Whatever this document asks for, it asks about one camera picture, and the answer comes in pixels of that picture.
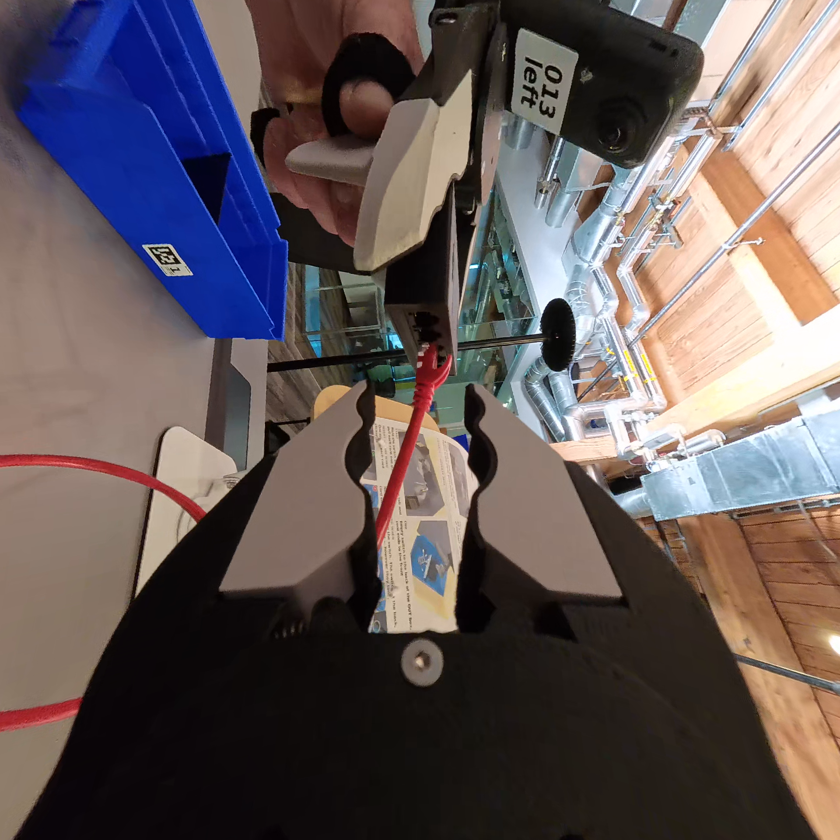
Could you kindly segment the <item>blue plastic bin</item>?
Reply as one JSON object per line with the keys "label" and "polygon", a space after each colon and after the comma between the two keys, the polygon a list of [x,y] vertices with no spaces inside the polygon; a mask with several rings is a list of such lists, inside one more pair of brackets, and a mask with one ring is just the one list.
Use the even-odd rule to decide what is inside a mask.
{"label": "blue plastic bin", "polygon": [[193,2],[76,2],[17,110],[213,339],[282,340],[288,244]]}

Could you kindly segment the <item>silver ventilation ducts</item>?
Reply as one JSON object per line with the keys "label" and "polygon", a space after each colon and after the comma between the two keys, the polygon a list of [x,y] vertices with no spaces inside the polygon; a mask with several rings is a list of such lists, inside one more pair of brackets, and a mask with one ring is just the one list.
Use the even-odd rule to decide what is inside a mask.
{"label": "silver ventilation ducts", "polygon": [[753,223],[757,194],[739,161],[700,138],[675,155],[682,192],[681,248],[667,264],[628,276],[641,314],[616,320],[612,276],[591,273],[604,292],[587,348],[602,340],[616,397],[561,404],[572,439],[553,444],[580,466],[647,469],[642,488],[617,499],[657,520],[759,508],[838,493],[838,401],[746,437],[749,421],[838,379],[838,289],[817,271],[771,206]]}

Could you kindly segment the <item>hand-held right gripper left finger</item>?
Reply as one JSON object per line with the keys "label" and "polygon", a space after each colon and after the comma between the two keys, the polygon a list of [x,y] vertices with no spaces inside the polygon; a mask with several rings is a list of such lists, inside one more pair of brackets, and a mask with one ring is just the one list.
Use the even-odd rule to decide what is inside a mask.
{"label": "hand-held right gripper left finger", "polygon": [[359,383],[277,452],[220,592],[286,600],[311,623],[324,599],[368,632],[382,594],[371,465],[375,390]]}

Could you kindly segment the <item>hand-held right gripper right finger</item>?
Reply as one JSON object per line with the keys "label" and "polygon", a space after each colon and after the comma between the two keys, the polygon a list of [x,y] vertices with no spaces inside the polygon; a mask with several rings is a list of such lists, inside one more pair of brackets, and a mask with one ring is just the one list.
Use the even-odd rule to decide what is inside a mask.
{"label": "hand-held right gripper right finger", "polygon": [[563,459],[480,386],[465,391],[465,422],[478,487],[458,570],[458,630],[481,632],[508,607],[540,619],[564,604],[621,606],[622,589]]}

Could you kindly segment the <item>white rounded base board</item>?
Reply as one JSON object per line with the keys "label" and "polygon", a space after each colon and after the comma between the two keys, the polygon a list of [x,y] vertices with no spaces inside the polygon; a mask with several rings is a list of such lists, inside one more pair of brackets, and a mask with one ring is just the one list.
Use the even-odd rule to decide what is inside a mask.
{"label": "white rounded base board", "polygon": [[[162,484],[195,503],[193,497],[202,495],[211,480],[229,474],[238,474],[237,466],[221,449],[184,427],[175,426],[164,432],[154,468],[154,477]],[[170,576],[169,568],[181,562],[184,543],[189,543],[196,528],[195,524],[183,538],[177,537],[176,527],[182,511],[187,512],[163,492],[151,492],[132,598],[138,597],[150,581],[156,587],[159,579]]]}

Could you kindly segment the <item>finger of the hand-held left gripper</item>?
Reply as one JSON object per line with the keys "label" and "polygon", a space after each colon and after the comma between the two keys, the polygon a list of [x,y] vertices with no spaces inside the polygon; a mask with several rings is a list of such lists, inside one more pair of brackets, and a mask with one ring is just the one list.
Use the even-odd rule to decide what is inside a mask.
{"label": "finger of the hand-held left gripper", "polygon": [[469,161],[473,73],[442,106],[431,98],[400,101],[375,146],[353,247],[359,272],[376,272],[420,246]]}

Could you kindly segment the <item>person's left hand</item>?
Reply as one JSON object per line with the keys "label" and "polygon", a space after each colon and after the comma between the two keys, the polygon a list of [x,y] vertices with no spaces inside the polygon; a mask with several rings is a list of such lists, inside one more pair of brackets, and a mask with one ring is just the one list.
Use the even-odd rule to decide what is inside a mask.
{"label": "person's left hand", "polygon": [[263,80],[271,103],[292,111],[271,120],[264,139],[265,169],[276,191],[309,210],[319,225],[352,246],[362,190],[288,170],[299,145],[328,136],[320,99],[325,74],[342,42],[379,34],[407,59],[413,73],[424,65],[417,21],[407,1],[249,1]]}

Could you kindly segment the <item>black pole stand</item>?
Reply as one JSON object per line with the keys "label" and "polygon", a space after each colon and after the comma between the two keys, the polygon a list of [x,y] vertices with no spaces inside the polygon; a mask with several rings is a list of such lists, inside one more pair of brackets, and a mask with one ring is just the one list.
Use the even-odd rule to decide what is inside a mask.
{"label": "black pole stand", "polygon": [[[488,350],[539,343],[543,351],[549,352],[548,365],[552,371],[563,371],[568,368],[572,364],[576,346],[575,320],[569,303],[561,298],[551,300],[543,311],[539,328],[539,332],[529,333],[527,335],[460,342],[457,344],[455,350],[451,350],[448,353],[456,357],[460,351]],[[383,364],[394,361],[415,360],[416,358],[410,356],[405,349],[378,350],[367,353],[334,354],[300,360],[269,362],[266,366],[266,372],[268,374],[288,373],[323,369],[345,364]]]}

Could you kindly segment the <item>black network switch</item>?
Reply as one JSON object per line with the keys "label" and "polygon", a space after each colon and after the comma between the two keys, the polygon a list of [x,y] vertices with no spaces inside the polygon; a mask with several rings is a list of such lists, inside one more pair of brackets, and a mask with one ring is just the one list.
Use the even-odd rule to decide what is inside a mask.
{"label": "black network switch", "polygon": [[459,319],[458,240],[455,187],[435,214],[425,241],[385,272],[385,314],[409,364],[424,345],[437,346],[439,363],[457,344]]}

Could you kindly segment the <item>printed instruction sheet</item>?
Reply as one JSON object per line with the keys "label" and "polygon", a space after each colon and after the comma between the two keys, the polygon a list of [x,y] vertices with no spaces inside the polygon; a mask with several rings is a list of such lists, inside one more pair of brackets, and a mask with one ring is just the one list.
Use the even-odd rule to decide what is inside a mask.
{"label": "printed instruction sheet", "polygon": [[371,633],[456,630],[458,572],[477,484],[463,446],[422,428],[377,553],[382,588]]}

